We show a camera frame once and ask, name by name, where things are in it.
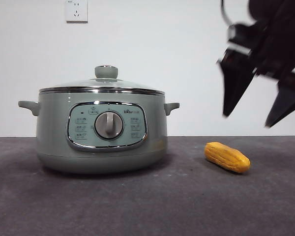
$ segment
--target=brand logo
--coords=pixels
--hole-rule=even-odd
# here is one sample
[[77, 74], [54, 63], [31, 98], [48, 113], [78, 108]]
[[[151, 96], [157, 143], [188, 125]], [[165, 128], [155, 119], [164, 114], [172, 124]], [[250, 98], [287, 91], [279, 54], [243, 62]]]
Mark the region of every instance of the brand logo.
[[127, 110], [124, 110], [123, 113], [126, 113], [126, 114], [131, 114], [131, 113], [138, 114], [139, 111], [131, 111], [131, 110], [127, 109]]

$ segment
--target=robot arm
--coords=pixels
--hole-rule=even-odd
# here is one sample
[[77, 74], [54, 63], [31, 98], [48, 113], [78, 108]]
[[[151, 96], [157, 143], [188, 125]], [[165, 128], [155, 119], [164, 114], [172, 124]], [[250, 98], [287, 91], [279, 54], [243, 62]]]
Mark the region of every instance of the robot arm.
[[[225, 15], [222, 0], [222, 13]], [[295, 110], [295, 0], [250, 0], [255, 24], [230, 24], [229, 42], [248, 48], [244, 54], [228, 48], [219, 61], [224, 74], [223, 114], [231, 114], [253, 77], [278, 80], [278, 95], [267, 117], [272, 127]]]

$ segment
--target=wall socket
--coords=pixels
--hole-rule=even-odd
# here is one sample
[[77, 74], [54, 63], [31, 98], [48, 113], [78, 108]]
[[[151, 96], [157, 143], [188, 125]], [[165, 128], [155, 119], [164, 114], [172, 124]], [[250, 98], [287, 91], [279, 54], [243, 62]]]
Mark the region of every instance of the wall socket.
[[67, 22], [88, 22], [88, 0], [66, 0], [65, 19]]

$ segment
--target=slow cooker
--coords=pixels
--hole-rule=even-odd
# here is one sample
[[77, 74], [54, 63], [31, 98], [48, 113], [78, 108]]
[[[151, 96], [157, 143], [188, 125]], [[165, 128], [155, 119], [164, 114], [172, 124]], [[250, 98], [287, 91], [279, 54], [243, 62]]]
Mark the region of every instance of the slow cooker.
[[103, 174], [140, 169], [167, 149], [166, 116], [179, 103], [165, 93], [117, 79], [118, 69], [95, 68], [96, 78], [39, 91], [19, 101], [37, 116], [37, 156], [54, 170]]

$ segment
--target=button icon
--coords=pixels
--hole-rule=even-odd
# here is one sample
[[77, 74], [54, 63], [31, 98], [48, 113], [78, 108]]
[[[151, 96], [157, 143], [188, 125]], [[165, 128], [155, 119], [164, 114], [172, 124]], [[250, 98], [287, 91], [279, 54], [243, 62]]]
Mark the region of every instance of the button icon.
[[131, 138], [132, 139], [138, 139], [140, 137], [140, 134], [138, 132], [131, 133]]
[[86, 129], [86, 125], [79, 125], [77, 127], [75, 127], [75, 131], [76, 132], [85, 132], [85, 129]]
[[88, 139], [87, 138], [87, 134], [76, 134], [76, 139], [79, 139], [79, 140], [81, 140], [81, 139]]
[[137, 117], [131, 117], [131, 123], [140, 123], [140, 118]]
[[91, 109], [89, 109], [88, 113], [90, 115], [98, 115], [98, 110], [96, 107], [92, 107]]
[[76, 124], [87, 124], [88, 120], [86, 118], [76, 118], [75, 123]]
[[140, 124], [132, 124], [131, 131], [139, 131], [141, 130]]

